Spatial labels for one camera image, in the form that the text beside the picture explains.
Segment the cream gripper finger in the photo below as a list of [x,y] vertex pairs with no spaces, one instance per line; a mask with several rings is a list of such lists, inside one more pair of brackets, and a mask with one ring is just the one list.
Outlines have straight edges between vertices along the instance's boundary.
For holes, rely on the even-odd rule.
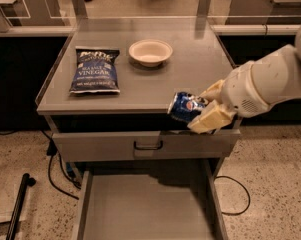
[[205,91],[203,91],[200,94],[200,97],[208,100],[209,102],[212,102],[213,100],[216,100],[217,102],[221,101],[221,90],[224,84],[224,80],[218,80],[214,84],[212,84],[210,87],[208,87]]
[[198,134],[220,129],[229,125],[236,112],[216,100],[210,102],[200,115],[195,117],[187,127]]

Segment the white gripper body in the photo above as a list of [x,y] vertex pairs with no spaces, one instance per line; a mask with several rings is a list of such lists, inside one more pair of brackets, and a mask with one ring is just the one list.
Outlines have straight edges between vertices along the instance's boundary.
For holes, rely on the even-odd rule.
[[244,118],[268,112],[270,106],[260,96],[252,77],[254,63],[249,61],[234,69],[221,88],[222,103]]

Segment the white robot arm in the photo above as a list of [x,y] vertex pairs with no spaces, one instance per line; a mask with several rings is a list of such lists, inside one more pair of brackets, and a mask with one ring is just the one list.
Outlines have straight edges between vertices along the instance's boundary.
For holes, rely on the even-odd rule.
[[198,134],[227,126],[235,116],[251,118],[301,99],[301,25],[293,45],[237,67],[200,96],[208,105],[188,124]]

